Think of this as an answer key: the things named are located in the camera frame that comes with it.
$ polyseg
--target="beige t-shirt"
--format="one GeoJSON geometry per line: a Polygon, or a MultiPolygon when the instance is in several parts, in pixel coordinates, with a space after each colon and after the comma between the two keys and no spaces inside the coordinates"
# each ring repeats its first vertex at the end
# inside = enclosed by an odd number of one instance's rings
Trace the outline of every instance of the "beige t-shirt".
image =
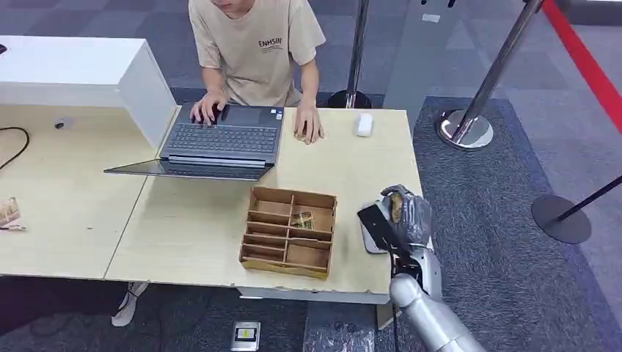
{"type": "Polygon", "coordinates": [[[190,0],[199,63],[219,69],[225,92],[256,106],[295,106],[294,62],[315,58],[326,41],[307,0],[255,0],[244,17],[228,18],[211,0],[190,0]]]}

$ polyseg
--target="white partition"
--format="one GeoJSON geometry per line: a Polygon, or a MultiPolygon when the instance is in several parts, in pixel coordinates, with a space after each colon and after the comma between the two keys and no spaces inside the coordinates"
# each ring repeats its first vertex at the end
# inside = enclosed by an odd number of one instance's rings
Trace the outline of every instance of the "white partition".
{"type": "Polygon", "coordinates": [[[159,148],[177,104],[144,39],[0,36],[0,104],[124,108],[159,148]]]}

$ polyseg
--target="light wood tabletop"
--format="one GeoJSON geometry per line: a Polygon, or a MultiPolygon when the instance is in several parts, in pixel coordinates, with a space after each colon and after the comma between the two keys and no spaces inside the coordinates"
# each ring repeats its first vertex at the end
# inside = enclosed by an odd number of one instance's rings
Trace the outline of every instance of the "light wood tabletop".
{"type": "MultiPolygon", "coordinates": [[[[27,231],[0,231],[0,274],[102,279],[146,178],[103,170],[156,151],[124,109],[0,106],[8,126],[31,141],[0,170],[0,202],[17,199],[27,231]]],[[[0,132],[0,164],[24,141],[0,132]]]]}
{"type": "MultiPolygon", "coordinates": [[[[286,109],[277,165],[258,183],[337,196],[326,281],[246,270],[239,263],[253,183],[167,177],[147,178],[106,279],[388,294],[388,256],[365,251],[356,212],[387,186],[402,183],[422,192],[406,112],[371,111],[368,138],[354,135],[359,113],[321,109],[326,138],[305,145],[293,136],[295,110],[286,109]]],[[[113,183],[123,176],[106,177],[113,183]]]]}

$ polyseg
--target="stanchion post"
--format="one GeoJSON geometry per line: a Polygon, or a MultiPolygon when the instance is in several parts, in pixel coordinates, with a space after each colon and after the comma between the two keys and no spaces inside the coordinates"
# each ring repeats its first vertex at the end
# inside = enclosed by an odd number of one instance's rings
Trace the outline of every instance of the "stanchion post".
{"type": "Polygon", "coordinates": [[[488,120],[480,116],[480,113],[499,82],[508,60],[518,47],[524,30],[533,15],[540,9],[543,1],[529,0],[524,6],[466,111],[447,111],[441,115],[436,126],[436,132],[441,139],[452,147],[461,150],[478,150],[488,145],[492,140],[492,126],[488,120]]]}
{"type": "Polygon", "coordinates": [[[331,108],[370,109],[371,100],[361,92],[357,92],[359,86],[359,74],[361,72],[361,62],[363,59],[363,46],[365,43],[365,25],[367,23],[367,9],[369,0],[359,0],[359,12],[356,16],[356,27],[354,28],[354,43],[352,45],[352,58],[350,61],[350,74],[348,76],[348,87],[333,94],[327,105],[331,108]]]}
{"type": "Polygon", "coordinates": [[[369,0],[359,0],[359,14],[354,29],[354,46],[348,75],[348,88],[345,90],[345,108],[352,109],[356,102],[356,88],[359,86],[359,74],[363,60],[363,45],[365,42],[365,25],[367,24],[367,9],[369,0]]]}
{"type": "Polygon", "coordinates": [[[535,223],[550,237],[570,244],[585,242],[592,235],[592,224],[582,209],[620,184],[622,176],[577,205],[565,198],[544,194],[531,204],[531,215],[535,223]]]}

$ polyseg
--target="stanchion base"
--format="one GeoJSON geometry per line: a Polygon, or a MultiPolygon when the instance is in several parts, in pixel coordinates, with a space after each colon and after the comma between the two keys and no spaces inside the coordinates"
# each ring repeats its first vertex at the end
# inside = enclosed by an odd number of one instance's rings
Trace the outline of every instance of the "stanchion base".
{"type": "Polygon", "coordinates": [[[592,235],[590,219],[579,210],[563,221],[557,217],[572,208],[574,203],[558,196],[545,194],[531,204],[535,223],[550,237],[570,244],[586,242],[592,235]]]}
{"type": "Polygon", "coordinates": [[[436,133],[439,134],[439,137],[450,146],[460,150],[478,150],[490,144],[494,132],[490,122],[482,116],[475,118],[471,129],[466,132],[459,143],[451,140],[451,136],[458,129],[465,112],[464,110],[443,112],[441,118],[436,122],[436,133]]]}
{"type": "MultiPolygon", "coordinates": [[[[345,99],[346,94],[347,92],[345,90],[341,90],[339,92],[334,93],[329,98],[329,100],[326,102],[326,107],[329,107],[332,109],[344,109],[345,102],[347,101],[345,99]]],[[[354,101],[354,108],[355,109],[371,109],[372,108],[371,100],[365,94],[357,90],[356,100],[354,101]]]]}

